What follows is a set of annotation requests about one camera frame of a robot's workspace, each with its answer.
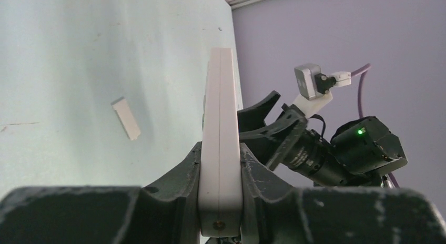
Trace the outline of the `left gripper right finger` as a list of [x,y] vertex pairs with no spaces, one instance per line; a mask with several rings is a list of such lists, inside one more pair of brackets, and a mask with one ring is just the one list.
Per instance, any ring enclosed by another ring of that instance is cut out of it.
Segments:
[[410,189],[294,187],[241,144],[242,243],[445,243],[445,221]]

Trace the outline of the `white remote control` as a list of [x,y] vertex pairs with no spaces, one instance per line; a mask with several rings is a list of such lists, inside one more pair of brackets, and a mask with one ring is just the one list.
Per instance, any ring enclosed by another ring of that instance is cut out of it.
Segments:
[[212,48],[208,63],[198,187],[204,237],[235,237],[243,209],[234,63],[230,48]]

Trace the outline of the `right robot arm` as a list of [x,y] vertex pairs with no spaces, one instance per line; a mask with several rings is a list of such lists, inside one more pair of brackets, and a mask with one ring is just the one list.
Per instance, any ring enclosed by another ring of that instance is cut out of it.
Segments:
[[330,140],[307,129],[309,119],[296,105],[283,105],[278,118],[266,124],[279,98],[273,91],[237,112],[240,142],[266,168],[285,165],[323,187],[381,186],[408,163],[399,137],[375,116],[342,125]]

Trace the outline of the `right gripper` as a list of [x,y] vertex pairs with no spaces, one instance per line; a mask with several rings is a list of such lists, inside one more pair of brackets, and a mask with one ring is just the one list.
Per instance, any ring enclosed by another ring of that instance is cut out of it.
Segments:
[[273,90],[255,105],[237,111],[240,142],[246,144],[257,160],[271,171],[288,156],[308,123],[297,106],[283,104],[280,119],[265,126],[265,118],[280,97]]

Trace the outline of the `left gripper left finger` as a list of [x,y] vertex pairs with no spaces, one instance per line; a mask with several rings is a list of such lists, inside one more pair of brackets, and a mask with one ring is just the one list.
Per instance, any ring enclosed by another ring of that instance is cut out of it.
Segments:
[[1,201],[1,243],[198,243],[201,143],[146,187],[20,187]]

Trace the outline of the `white battery cover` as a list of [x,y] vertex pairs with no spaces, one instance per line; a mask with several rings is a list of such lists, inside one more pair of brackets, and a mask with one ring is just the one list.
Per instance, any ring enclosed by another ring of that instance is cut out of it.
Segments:
[[125,97],[121,97],[115,100],[111,106],[129,140],[136,140],[140,136],[141,130],[127,99]]

